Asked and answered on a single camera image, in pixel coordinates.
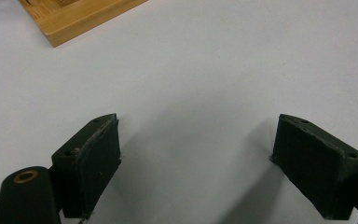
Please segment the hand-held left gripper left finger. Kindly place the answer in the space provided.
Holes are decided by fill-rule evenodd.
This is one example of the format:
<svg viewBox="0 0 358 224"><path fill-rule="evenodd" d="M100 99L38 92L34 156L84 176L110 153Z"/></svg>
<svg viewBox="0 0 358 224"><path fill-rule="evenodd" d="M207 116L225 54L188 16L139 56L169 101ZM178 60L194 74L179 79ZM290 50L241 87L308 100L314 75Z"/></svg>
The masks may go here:
<svg viewBox="0 0 358 224"><path fill-rule="evenodd" d="M121 164L118 119L92 119L52 156L63 214L88 219Z"/></svg>

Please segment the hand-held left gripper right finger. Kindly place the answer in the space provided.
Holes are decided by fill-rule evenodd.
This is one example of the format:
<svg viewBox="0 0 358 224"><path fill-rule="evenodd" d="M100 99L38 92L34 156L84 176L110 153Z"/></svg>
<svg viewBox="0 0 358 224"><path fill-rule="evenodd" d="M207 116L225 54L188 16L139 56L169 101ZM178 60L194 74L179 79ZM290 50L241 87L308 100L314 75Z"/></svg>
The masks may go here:
<svg viewBox="0 0 358 224"><path fill-rule="evenodd" d="M312 122L281 114L271 160L323 218L358 210L358 150Z"/></svg>

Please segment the three-tier wooden shoe rack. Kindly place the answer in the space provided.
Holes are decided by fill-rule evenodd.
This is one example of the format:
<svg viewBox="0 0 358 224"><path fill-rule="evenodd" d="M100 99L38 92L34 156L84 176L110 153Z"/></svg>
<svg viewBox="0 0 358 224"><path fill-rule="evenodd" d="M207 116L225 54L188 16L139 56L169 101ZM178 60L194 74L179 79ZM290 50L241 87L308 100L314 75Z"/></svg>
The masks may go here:
<svg viewBox="0 0 358 224"><path fill-rule="evenodd" d="M53 47L147 0L19 0Z"/></svg>

